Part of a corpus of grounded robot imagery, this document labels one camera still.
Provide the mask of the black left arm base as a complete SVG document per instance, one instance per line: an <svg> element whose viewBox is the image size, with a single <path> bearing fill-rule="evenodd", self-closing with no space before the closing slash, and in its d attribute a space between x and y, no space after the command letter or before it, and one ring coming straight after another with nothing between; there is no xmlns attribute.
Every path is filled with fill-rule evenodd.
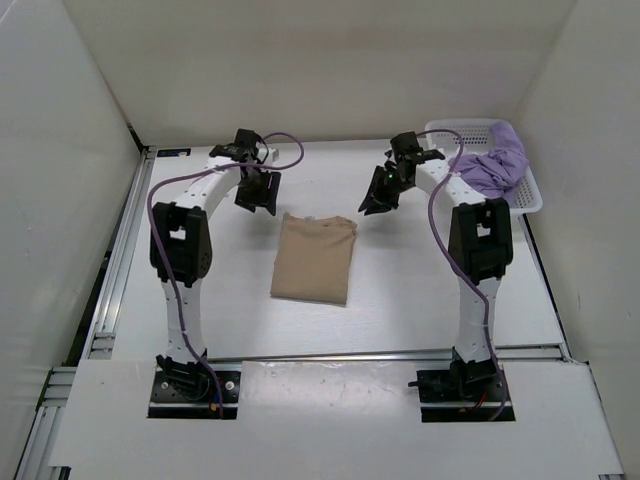
<svg viewBox="0 0 640 480"><path fill-rule="evenodd" d="M218 383L200 363L180 364L158 355L149 396L151 419L235 420L241 371L215 371Z"/></svg>

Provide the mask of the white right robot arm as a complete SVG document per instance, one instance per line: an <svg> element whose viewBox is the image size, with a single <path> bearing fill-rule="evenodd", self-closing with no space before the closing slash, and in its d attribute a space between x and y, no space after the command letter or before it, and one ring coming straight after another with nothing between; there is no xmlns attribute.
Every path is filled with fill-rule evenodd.
<svg viewBox="0 0 640 480"><path fill-rule="evenodd" d="M359 212L386 213L399 206L402 193L417 188L428 195L429 227L457 276L460 322L453 346L449 387L470 400L498 371L493 346L495 302L513 261L510 207L467 184L442 159L420 162L416 155L377 166Z"/></svg>

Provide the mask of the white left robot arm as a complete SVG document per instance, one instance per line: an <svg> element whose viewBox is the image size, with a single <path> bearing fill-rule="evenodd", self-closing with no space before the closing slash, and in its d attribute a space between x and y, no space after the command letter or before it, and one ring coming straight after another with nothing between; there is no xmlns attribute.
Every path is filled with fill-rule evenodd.
<svg viewBox="0 0 640 480"><path fill-rule="evenodd" d="M167 306L167 350L158 366L175 377L188 400L206 395L212 370L205 365L201 287L213 263L209 220L234 190L240 205L275 213L281 174L279 151L260 147L255 154L216 147L204 170L161 181L147 197L151 229L150 263L161 281Z"/></svg>

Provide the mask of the purple t shirt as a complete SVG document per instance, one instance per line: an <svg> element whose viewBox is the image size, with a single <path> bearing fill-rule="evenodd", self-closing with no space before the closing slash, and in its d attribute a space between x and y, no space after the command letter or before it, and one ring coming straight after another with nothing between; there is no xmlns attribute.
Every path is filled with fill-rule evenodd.
<svg viewBox="0 0 640 480"><path fill-rule="evenodd" d="M503 198L514 205L529 159L513 127L498 121L490 127L494 147L484 154L465 154L453 170L473 189L489 199Z"/></svg>

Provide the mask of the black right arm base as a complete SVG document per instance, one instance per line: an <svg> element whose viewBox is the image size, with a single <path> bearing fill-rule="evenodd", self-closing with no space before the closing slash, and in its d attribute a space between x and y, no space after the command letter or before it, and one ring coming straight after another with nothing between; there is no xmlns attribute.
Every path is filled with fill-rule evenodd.
<svg viewBox="0 0 640 480"><path fill-rule="evenodd" d="M453 360L447 369L423 369L408 383L418 393L421 422L514 422L504 371L491 359Z"/></svg>

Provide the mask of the beige t shirt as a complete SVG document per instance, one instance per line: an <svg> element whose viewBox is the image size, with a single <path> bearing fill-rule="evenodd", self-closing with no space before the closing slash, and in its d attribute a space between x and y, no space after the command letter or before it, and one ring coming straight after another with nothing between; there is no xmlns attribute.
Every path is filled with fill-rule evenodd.
<svg viewBox="0 0 640 480"><path fill-rule="evenodd" d="M345 217L284 214L271 296L344 306L356 237L357 224Z"/></svg>

